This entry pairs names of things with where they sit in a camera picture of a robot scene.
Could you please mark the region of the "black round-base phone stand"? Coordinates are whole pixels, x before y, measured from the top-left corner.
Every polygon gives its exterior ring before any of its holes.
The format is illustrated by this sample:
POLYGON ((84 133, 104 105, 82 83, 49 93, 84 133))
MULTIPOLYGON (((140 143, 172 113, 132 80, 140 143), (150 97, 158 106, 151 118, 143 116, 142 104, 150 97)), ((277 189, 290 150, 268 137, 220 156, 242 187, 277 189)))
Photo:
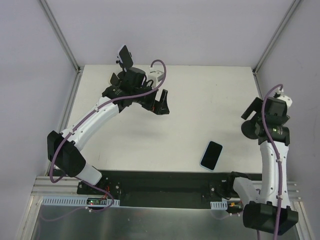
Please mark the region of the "black round-base phone stand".
POLYGON ((250 140, 257 140, 259 138, 256 133, 258 127, 259 125, 257 123, 254 123, 251 120, 246 120, 241 125, 241 132, 246 138, 250 140))

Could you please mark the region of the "phone stand with wooden base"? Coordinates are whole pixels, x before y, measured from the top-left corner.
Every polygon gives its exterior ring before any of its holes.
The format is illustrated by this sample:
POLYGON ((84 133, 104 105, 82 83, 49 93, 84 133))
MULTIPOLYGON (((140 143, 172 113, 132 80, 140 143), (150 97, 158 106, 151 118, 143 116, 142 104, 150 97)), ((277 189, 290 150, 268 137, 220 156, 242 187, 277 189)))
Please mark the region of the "phone stand with wooden base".
POLYGON ((109 80, 110 84, 112 86, 118 86, 120 84, 120 79, 118 78, 118 76, 113 72, 111 77, 110 77, 110 80, 109 80))

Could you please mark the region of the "black clamp phone stand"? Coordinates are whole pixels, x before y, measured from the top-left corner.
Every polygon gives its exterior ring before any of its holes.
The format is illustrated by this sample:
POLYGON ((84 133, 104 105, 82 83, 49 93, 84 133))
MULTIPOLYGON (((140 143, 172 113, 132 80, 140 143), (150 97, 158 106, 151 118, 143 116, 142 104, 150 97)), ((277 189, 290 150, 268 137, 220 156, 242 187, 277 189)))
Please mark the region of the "black clamp phone stand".
POLYGON ((117 74, 117 77, 119 79, 123 79, 125 77, 127 69, 125 68, 124 64, 122 63, 122 61, 119 58, 116 60, 116 63, 119 64, 119 66, 121 67, 121 72, 119 72, 117 74))

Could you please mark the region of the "phone with lilac case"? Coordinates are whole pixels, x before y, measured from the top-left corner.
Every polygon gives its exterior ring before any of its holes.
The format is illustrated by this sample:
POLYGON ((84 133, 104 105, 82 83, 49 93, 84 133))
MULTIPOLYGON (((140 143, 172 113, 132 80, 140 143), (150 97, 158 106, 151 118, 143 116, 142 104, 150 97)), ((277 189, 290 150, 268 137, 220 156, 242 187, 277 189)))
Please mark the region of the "phone with lilac case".
POLYGON ((118 61, 120 66, 126 71, 133 66, 132 55, 128 47, 124 44, 118 51, 118 61))

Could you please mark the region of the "phone with blue case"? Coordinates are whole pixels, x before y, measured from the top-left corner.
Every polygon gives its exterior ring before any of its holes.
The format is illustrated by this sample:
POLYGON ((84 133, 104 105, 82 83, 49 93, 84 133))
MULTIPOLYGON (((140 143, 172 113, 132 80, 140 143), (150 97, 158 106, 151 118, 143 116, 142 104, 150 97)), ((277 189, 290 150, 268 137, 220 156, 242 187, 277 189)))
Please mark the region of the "phone with blue case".
POLYGON ((203 153, 203 156, 200 161, 200 166, 209 171, 213 171, 216 167, 216 164, 219 160, 223 146, 214 141, 210 141, 203 153))

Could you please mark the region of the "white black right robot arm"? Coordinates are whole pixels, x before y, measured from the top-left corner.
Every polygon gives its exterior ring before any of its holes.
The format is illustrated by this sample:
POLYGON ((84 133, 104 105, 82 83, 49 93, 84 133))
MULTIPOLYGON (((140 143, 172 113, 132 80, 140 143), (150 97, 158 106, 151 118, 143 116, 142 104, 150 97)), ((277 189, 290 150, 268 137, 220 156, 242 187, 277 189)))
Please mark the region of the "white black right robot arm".
POLYGON ((281 236, 299 221, 291 209, 287 187, 287 155, 290 131, 284 124, 289 120, 292 99, 276 94, 266 101, 255 98, 242 114, 241 131, 245 137, 257 140, 262 158, 261 189, 255 189, 244 173, 233 172, 225 184, 230 197, 239 196, 243 204, 243 224, 246 228, 281 236))

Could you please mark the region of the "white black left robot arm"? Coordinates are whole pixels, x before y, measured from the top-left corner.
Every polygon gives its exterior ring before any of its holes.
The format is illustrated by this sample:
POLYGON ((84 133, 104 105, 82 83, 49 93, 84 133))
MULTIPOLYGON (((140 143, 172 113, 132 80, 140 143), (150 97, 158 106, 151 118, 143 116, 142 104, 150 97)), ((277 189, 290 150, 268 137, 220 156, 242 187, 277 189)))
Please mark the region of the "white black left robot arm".
POLYGON ((81 151, 88 140, 109 120, 133 103, 141 105, 156 115, 167 115, 168 91, 162 90, 159 100, 156 95, 164 83, 167 71, 150 68, 149 74, 131 67, 110 78, 110 86, 101 94, 97 103, 76 123, 58 133, 47 136, 47 154, 51 166, 57 166, 65 175, 88 183, 88 188, 99 195, 105 191, 102 173, 90 165, 81 151))

